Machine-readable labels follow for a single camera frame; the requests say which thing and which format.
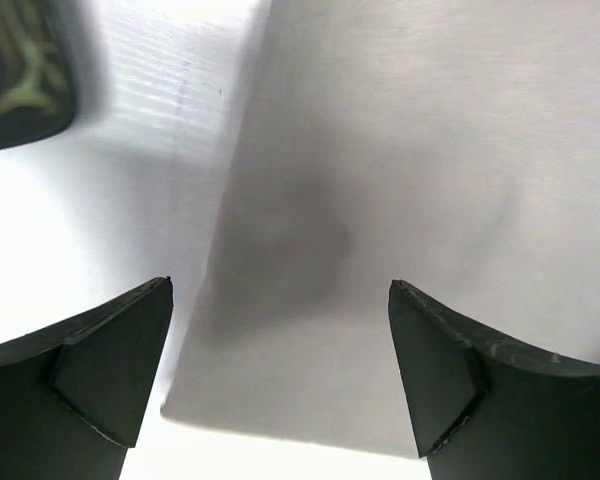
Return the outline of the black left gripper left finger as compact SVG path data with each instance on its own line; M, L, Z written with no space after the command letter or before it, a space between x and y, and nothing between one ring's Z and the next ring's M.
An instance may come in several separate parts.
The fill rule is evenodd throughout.
M0 344L0 480L119 478L173 311L157 277Z

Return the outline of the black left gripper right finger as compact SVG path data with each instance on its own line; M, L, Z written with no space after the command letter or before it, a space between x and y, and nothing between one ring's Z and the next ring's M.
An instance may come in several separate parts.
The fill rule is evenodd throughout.
M524 343L392 282L417 454L435 479L600 479L600 365Z

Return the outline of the grey cloth placemat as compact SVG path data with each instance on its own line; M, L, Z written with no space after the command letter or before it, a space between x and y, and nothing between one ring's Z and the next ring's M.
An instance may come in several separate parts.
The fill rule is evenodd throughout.
M403 279L600 363L600 1L275 1L163 414L414 457Z

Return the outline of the black floral square plate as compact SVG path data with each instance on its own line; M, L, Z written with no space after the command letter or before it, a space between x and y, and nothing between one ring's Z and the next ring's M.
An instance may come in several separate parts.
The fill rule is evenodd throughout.
M60 134L77 111L56 3L0 0L0 150Z

